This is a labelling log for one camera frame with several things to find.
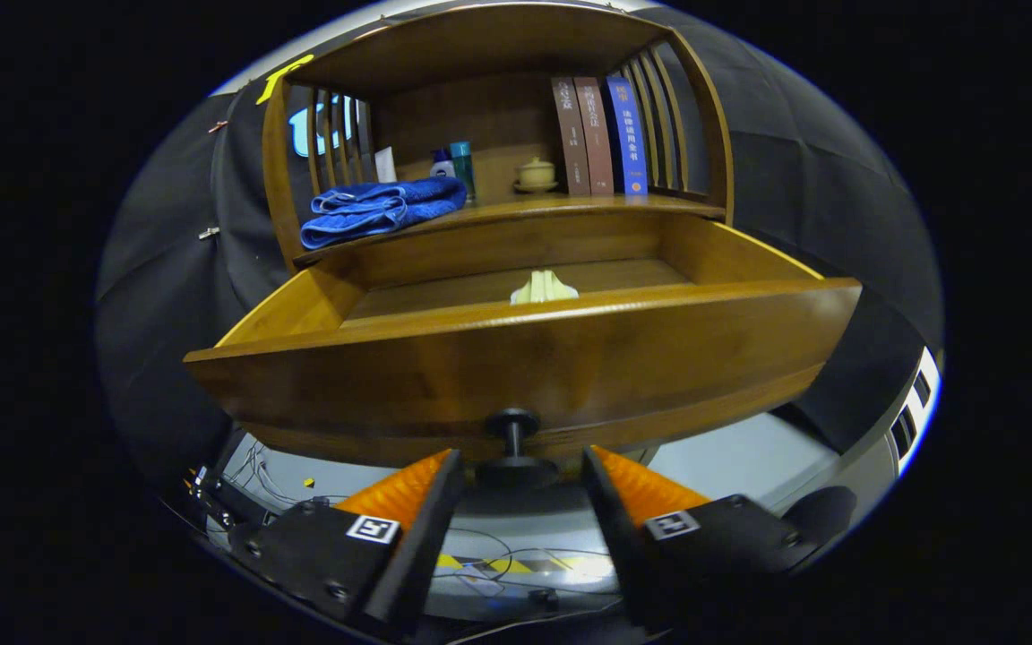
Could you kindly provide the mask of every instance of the folded towel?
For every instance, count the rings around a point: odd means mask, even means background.
[[[321,217],[304,223],[302,245],[315,250],[397,231],[463,207],[465,196],[463,181],[451,176],[333,188],[313,197],[310,207]]]

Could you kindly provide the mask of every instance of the book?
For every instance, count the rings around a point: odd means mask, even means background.
[[[571,195],[589,195],[587,147],[584,124],[576,99],[576,85],[569,77],[552,78],[552,94],[556,98],[556,116],[560,118],[560,136],[565,139],[565,174]]]
[[[592,195],[611,195],[615,180],[611,171],[611,142],[608,139],[608,122],[603,115],[603,93],[600,82],[593,77],[573,78],[580,117],[584,122],[584,141],[587,144],[588,175]]]
[[[613,164],[615,188],[626,195],[648,194],[647,159],[643,156],[643,135],[640,128],[640,110],[635,104],[635,92],[626,78],[609,76],[607,82],[608,105],[615,121],[608,134],[614,138],[613,149],[618,151],[618,164]]]

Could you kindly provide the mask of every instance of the cup lid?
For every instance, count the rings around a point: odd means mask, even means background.
[[[519,169],[531,170],[531,168],[534,167],[555,167],[555,164],[552,162],[542,162],[540,158],[533,158],[533,160],[529,160],[529,162],[527,162],[526,164],[521,165]]]

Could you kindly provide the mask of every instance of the screw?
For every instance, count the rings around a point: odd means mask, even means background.
[[[336,598],[336,601],[342,605],[349,601],[349,590],[342,584],[335,582],[324,583],[324,590],[328,591],[329,595]]]

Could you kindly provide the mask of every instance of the open drawer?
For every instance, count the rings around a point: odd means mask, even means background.
[[[542,268],[580,296],[509,304]],[[331,249],[186,364],[276,449],[495,458],[483,420],[519,407],[542,421],[525,451],[567,469],[795,398],[859,292],[691,215],[487,221]]]

